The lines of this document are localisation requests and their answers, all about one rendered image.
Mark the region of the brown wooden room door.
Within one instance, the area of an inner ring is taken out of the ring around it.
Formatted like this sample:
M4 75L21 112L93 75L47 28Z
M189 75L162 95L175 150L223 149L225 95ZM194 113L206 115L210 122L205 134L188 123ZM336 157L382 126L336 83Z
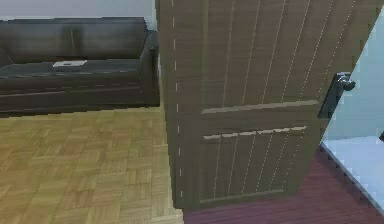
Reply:
M173 204L294 195L384 0L155 0Z

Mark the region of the black leather sofa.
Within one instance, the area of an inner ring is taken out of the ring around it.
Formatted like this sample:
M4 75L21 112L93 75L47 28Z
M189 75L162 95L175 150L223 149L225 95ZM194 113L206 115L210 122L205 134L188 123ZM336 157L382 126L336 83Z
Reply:
M158 107L158 56L142 17L0 20L0 118Z

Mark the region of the white flat remote control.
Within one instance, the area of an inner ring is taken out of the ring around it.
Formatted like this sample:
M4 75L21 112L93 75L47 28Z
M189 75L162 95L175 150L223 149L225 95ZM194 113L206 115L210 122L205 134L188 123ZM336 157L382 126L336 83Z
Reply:
M52 67L60 68L60 67L79 67L83 66L87 63L87 60L74 60L74 61L58 61L55 62Z

